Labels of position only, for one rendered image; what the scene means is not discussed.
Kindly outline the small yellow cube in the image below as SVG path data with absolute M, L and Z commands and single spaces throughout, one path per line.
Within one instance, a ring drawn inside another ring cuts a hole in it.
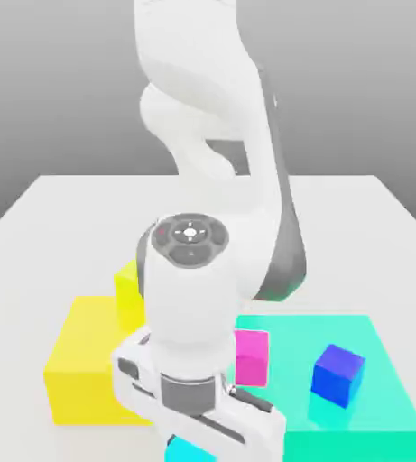
M 116 311 L 121 328 L 132 333 L 145 323 L 143 298 L 139 292 L 136 261 L 132 260 L 114 276 Z

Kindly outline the small magenta cube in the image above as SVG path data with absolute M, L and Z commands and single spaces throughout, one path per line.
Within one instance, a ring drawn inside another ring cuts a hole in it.
M 237 329 L 235 382 L 265 387 L 269 374 L 269 334 L 262 330 Z

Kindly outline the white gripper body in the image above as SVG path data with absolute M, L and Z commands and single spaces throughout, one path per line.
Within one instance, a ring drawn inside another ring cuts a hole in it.
M 282 462 L 286 419 L 268 401 L 250 393 L 221 393 L 215 408 L 199 416 L 154 401 L 157 426 L 202 448 L 220 462 Z

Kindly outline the large turquoise box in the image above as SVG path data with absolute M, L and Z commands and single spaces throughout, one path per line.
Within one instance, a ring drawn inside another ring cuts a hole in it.
M 248 390 L 287 419 L 283 462 L 416 462 L 416 410 L 370 318 L 244 315 L 236 325 L 269 334 L 267 385 Z M 347 408 L 310 390 L 313 367 L 330 344 L 365 358 Z

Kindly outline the small blue cube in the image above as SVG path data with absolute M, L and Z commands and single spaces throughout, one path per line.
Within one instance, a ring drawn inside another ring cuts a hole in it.
M 362 383 L 365 358 L 329 344 L 313 367 L 310 390 L 346 409 Z

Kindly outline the large yellow box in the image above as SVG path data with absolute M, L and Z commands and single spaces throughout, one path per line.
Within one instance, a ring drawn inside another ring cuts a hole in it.
M 149 426 L 115 398 L 111 355 L 144 323 L 143 300 L 119 307 L 114 296 L 80 296 L 44 367 L 53 422 L 62 426 Z

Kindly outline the small cyan cube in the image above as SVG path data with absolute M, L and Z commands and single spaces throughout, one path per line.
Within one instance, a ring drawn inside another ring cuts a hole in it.
M 165 449 L 164 462 L 217 462 L 217 458 L 185 439 L 172 435 Z

